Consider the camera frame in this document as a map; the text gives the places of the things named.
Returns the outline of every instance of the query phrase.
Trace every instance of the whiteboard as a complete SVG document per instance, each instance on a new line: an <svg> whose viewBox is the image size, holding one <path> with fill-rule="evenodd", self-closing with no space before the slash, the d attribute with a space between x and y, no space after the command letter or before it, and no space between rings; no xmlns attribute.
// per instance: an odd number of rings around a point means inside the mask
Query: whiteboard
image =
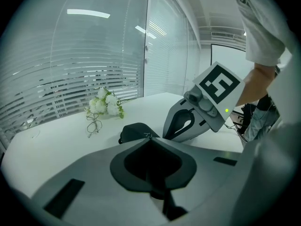
<svg viewBox="0 0 301 226"><path fill-rule="evenodd" d="M211 64L221 63L242 80L254 68L254 62L246 60L246 52L236 48L212 44L211 56Z"/></svg>

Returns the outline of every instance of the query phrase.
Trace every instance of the air vent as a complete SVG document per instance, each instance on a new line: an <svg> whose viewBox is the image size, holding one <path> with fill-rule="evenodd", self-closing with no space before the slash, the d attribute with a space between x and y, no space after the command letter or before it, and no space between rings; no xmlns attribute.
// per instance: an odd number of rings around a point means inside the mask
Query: air vent
<svg viewBox="0 0 301 226"><path fill-rule="evenodd" d="M212 38L234 39L234 34L226 32L211 32Z"/></svg>

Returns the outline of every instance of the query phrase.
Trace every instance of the shirt sleeve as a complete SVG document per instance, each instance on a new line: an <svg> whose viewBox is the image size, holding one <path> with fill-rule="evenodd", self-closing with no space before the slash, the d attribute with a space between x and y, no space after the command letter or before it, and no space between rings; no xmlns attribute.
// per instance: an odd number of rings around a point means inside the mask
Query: shirt sleeve
<svg viewBox="0 0 301 226"><path fill-rule="evenodd" d="M260 23L248 0L236 0L246 32L246 59L265 66L275 66L285 50L284 44Z"/></svg>

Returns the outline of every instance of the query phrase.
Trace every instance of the table surface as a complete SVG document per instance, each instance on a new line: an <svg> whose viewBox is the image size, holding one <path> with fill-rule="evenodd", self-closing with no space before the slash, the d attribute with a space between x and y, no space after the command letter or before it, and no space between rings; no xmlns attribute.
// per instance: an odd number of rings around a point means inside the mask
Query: table surface
<svg viewBox="0 0 301 226"><path fill-rule="evenodd" d="M102 129L88 138L86 113L70 115L18 133L10 143L1 170L11 187L32 197L48 179L77 159L118 144L124 126L142 122L160 137L169 109L182 96L162 93L142 97L123 104L125 117L102 117ZM228 126L233 126L230 118ZM209 130L184 142L202 148L242 152L243 146L235 130L224 125L217 132Z"/></svg>

